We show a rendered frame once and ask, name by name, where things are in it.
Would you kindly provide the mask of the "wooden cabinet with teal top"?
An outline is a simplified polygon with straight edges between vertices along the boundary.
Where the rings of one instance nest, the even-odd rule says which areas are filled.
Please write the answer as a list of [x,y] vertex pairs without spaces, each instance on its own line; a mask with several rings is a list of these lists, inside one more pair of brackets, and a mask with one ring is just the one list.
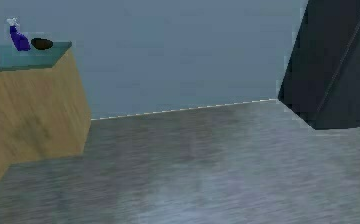
[[0,45],[0,181],[12,164],[80,155],[91,110],[72,43]]

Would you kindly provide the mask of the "black bowl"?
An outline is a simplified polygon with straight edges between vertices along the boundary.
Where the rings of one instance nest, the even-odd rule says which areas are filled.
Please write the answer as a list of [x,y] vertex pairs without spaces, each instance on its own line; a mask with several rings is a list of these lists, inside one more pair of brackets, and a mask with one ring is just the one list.
[[53,47],[53,42],[45,38],[33,38],[31,44],[37,50],[47,50]]

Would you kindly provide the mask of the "blue spray bottle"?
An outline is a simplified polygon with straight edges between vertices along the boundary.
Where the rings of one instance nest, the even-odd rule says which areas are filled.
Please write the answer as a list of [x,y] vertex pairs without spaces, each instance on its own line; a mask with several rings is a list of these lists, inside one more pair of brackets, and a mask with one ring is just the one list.
[[31,49],[28,38],[20,33],[17,29],[18,23],[16,18],[8,18],[9,33],[15,48],[18,51],[29,51]]

